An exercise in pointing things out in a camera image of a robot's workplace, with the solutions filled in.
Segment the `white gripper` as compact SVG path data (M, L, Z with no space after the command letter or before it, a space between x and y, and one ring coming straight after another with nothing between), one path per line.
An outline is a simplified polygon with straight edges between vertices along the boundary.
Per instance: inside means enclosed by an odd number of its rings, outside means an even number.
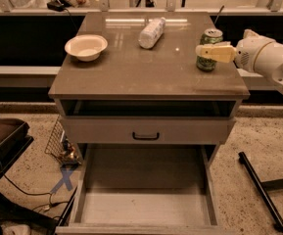
M255 61L259 52L274 39L259 35L251 29L246 29L243 38L238 41L236 49L230 41L222 41L216 44L198 45L196 54L205 59L211 59L221 63L229 63L235 59L237 68L254 72Z

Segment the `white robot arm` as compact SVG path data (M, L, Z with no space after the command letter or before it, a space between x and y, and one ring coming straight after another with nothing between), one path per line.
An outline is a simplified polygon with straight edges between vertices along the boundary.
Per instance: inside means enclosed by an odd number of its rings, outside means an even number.
M263 76L283 95L283 44L275 39L246 29L235 47L229 42L200 44L196 54L222 63L234 61L239 69Z

